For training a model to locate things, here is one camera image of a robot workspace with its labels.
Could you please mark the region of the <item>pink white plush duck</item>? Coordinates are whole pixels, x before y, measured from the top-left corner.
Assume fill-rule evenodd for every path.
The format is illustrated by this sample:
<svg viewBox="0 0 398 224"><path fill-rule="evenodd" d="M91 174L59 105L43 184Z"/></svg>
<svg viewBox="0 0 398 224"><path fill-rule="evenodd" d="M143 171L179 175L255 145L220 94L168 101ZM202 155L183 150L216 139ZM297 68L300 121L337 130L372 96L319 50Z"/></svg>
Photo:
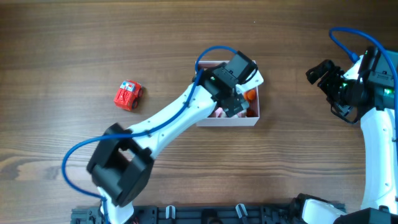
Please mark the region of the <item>pink white plush duck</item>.
<svg viewBox="0 0 398 224"><path fill-rule="evenodd" d="M221 107L217 108L209 115L210 118L228 118L228 115L223 111ZM247 110L243 110L235 115L232 118L246 118Z"/></svg>

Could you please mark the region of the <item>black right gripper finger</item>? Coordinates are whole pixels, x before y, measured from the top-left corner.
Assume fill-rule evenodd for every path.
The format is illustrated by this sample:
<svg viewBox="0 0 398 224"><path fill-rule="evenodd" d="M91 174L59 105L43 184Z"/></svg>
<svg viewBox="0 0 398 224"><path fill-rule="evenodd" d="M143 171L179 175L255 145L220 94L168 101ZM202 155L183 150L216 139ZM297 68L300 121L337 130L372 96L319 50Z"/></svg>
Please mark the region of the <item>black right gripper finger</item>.
<svg viewBox="0 0 398 224"><path fill-rule="evenodd" d="M351 113L351 110L353 109L352 106L348 105L341 106L338 102L334 101L329 96L326 98L326 100L330 104L330 111L333 115L337 116L343 121L348 121L346 117Z"/></svg>
<svg viewBox="0 0 398 224"><path fill-rule="evenodd" d="M307 80L310 82L310 84L314 84L319 78L324 76L326 72L329 72L335 67L335 64L331 60L324 60L317 66L309 69L305 75L307 77Z"/></svg>

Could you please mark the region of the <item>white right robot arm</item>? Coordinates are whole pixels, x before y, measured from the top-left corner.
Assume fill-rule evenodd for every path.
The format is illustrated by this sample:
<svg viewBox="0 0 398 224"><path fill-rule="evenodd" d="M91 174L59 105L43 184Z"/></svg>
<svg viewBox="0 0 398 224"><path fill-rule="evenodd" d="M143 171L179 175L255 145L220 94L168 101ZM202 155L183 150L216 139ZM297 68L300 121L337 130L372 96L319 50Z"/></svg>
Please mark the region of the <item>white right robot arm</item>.
<svg viewBox="0 0 398 224"><path fill-rule="evenodd" d="M307 80L326 94L331 112L352 124L364 137L366 177L360 210L346 213L327 200L299 194L290 204L291 223L397 223L397 125L394 115L394 77L387 60L397 65L397 52L383 55L368 47L344 71L331 60L309 69Z"/></svg>

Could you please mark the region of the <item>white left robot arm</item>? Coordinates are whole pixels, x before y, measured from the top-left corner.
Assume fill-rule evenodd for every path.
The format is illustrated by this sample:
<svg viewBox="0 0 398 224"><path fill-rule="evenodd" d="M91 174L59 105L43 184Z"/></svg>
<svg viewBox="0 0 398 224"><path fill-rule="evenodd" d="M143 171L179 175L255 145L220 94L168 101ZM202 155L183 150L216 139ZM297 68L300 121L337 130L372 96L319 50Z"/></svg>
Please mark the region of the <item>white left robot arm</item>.
<svg viewBox="0 0 398 224"><path fill-rule="evenodd" d="M110 126L86 167L103 197L108 223L126 223L134 214L133 200L146 187L155 159L190 126L221 108L232 117L247 108L243 93L263 83L257 64L237 51L228 62L210 68L195 65L187 89L152 117L124 129Z"/></svg>

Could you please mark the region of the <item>yellow white plush duck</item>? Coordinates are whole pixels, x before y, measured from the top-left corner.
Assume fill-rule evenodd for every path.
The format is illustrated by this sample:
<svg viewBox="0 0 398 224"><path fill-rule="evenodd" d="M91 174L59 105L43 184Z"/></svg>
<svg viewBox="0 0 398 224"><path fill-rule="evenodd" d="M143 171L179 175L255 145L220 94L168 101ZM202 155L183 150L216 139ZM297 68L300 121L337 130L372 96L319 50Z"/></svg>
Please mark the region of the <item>yellow white plush duck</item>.
<svg viewBox="0 0 398 224"><path fill-rule="evenodd" d="M249 90L244 92L243 94L244 99L249 103L249 107L246 109L246 116L247 117L256 117L256 100L257 100L257 93L255 89Z"/></svg>

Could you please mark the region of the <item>red toy fire truck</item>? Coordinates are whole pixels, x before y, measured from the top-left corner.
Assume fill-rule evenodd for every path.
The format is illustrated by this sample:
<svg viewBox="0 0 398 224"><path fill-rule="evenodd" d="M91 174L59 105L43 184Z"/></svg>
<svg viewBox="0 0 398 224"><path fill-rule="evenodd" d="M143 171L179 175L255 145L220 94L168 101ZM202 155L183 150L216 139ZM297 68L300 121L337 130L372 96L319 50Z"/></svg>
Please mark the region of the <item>red toy fire truck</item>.
<svg viewBox="0 0 398 224"><path fill-rule="evenodd" d="M120 85L114 104L121 109L132 111L137 108L143 94L143 86L133 80L124 80Z"/></svg>

